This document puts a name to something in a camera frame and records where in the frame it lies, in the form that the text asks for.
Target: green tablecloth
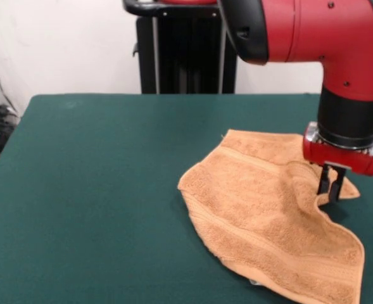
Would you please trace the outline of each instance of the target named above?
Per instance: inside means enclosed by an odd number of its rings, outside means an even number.
[[[0,303],[291,303],[203,246],[179,177],[227,129],[302,133],[318,97],[34,98],[0,159]],[[373,178],[325,208],[364,243],[373,304]]]

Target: white wall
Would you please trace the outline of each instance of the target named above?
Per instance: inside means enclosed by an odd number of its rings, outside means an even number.
[[[0,0],[0,76],[20,112],[35,94],[139,93],[135,17],[121,0]],[[237,93],[318,92],[317,64],[239,62]]]

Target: black stand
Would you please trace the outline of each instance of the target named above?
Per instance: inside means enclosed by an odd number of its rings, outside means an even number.
[[[137,19],[143,94],[232,94],[237,55],[216,5],[123,0]]]

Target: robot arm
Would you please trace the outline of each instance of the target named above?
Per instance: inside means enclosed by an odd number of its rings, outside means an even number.
[[[218,4],[244,61],[323,65],[317,122],[306,130],[304,157],[325,168],[332,166],[339,179],[346,169],[373,175],[373,0],[218,0]],[[320,192],[326,191],[323,182],[322,177]],[[332,200],[338,197],[338,186]]]

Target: terry cloth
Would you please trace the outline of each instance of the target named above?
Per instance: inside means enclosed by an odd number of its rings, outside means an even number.
[[[205,246],[234,272],[306,304],[360,302],[364,247],[318,206],[303,137],[230,130],[179,189]],[[335,179],[330,172],[331,181]],[[345,179],[341,199],[356,198]]]

